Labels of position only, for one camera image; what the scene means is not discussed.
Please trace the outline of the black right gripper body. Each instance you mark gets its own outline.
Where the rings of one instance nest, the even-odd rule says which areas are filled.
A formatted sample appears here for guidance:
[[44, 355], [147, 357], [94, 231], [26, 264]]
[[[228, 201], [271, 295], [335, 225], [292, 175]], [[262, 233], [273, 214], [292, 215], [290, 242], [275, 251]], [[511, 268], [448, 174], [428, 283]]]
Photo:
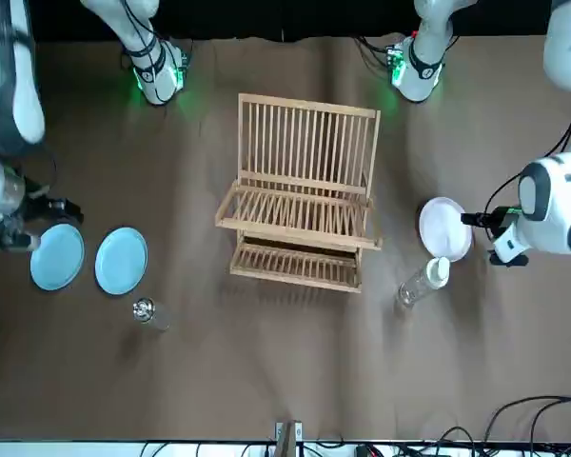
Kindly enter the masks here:
[[41, 195], [37, 198], [26, 196], [22, 202], [24, 225], [42, 221], [55, 222], [60, 218], [60, 200]]

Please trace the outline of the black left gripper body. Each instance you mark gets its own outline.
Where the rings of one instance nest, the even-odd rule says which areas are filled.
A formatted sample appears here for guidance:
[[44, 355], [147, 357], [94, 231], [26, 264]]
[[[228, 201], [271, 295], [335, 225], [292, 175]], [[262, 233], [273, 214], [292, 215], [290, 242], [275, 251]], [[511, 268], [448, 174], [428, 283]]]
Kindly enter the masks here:
[[522, 214], [520, 207], [498, 206], [483, 217], [483, 225], [490, 231], [504, 231]]

